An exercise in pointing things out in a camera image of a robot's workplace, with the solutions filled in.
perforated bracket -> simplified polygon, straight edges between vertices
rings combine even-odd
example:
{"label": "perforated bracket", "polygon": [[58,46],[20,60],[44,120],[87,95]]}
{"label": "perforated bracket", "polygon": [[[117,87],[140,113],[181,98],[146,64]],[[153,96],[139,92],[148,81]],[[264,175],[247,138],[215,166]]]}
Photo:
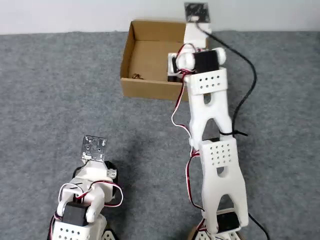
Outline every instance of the perforated bracket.
{"label": "perforated bracket", "polygon": [[238,165],[238,150],[235,138],[215,141],[203,141],[200,147],[202,161],[215,168]]}
{"label": "perforated bracket", "polygon": [[200,143],[203,171],[202,205],[205,224],[210,233],[221,230],[217,211],[221,198],[229,195],[240,227],[248,225],[248,206],[245,180],[238,160],[237,142],[231,137]]}
{"label": "perforated bracket", "polygon": [[52,240],[98,240],[103,235],[106,225],[106,218],[101,214],[94,223],[86,226],[77,226],[56,220]]}
{"label": "perforated bracket", "polygon": [[221,233],[217,234],[214,237],[209,238],[208,234],[205,231],[199,231],[194,240],[242,240],[240,235],[237,232]]}
{"label": "perforated bracket", "polygon": [[188,94],[201,95],[214,93],[228,89],[227,70],[220,67],[220,70],[192,74],[185,77],[190,82]]}

cardboard box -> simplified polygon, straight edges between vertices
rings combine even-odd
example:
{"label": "cardboard box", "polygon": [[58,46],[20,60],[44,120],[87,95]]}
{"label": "cardboard box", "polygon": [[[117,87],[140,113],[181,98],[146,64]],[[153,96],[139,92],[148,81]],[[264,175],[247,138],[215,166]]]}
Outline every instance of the cardboard box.
{"label": "cardboard box", "polygon": [[[176,100],[180,82],[168,82],[168,53],[176,53],[184,43],[186,23],[134,20],[130,24],[121,64],[123,95]],[[182,99],[188,100],[187,91]]]}

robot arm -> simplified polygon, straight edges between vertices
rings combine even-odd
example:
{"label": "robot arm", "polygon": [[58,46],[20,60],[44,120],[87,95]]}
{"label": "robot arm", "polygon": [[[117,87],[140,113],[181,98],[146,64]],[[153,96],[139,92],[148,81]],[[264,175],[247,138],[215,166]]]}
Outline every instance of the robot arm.
{"label": "robot arm", "polygon": [[[249,217],[245,181],[239,167],[237,142],[228,110],[227,70],[221,67],[226,61],[226,53],[223,48],[188,51],[179,54],[174,61],[178,70],[188,70],[182,80],[183,84],[186,83],[191,114],[191,158],[197,154],[202,164],[204,221],[201,225],[205,226],[203,229],[209,237],[237,239],[230,236],[237,236],[235,232],[248,225]],[[210,102],[205,103],[204,95],[210,95]],[[220,136],[203,140],[209,119],[214,119]],[[224,195],[230,196],[233,208],[218,210]]]}
{"label": "robot arm", "polygon": [[[107,220],[100,214],[104,207],[118,207],[123,201],[123,192],[117,185],[118,171],[112,163],[104,161],[106,144],[105,138],[84,136],[81,160],[85,164],[59,191],[49,240],[116,239],[113,232],[106,229]],[[110,204],[117,189],[121,201]]]}

